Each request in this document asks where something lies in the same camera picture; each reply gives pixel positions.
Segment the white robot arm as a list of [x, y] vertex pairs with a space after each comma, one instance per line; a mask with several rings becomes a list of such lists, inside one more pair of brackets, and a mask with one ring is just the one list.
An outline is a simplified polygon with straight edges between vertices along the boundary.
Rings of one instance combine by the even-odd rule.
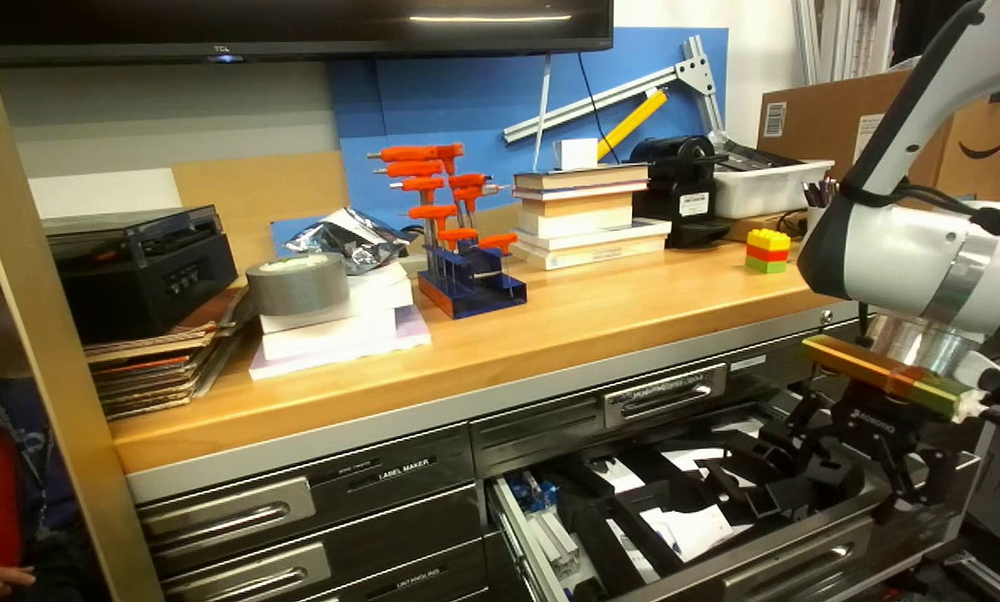
[[874, 308], [865, 345], [812, 334], [808, 357], [954, 425], [1000, 416], [1000, 202], [910, 183], [910, 167], [944, 119], [997, 89], [1000, 0], [965, 0], [795, 253], [817, 294]]

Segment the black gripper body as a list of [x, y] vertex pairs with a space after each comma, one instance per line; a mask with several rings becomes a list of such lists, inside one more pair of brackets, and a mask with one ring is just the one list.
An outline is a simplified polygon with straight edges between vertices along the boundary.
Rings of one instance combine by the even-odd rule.
[[846, 445], [874, 462], [901, 499], [939, 495], [962, 459], [954, 425], [876, 390], [846, 390], [838, 400], [783, 390], [765, 405], [765, 435], [800, 459], [823, 459], [828, 440]]

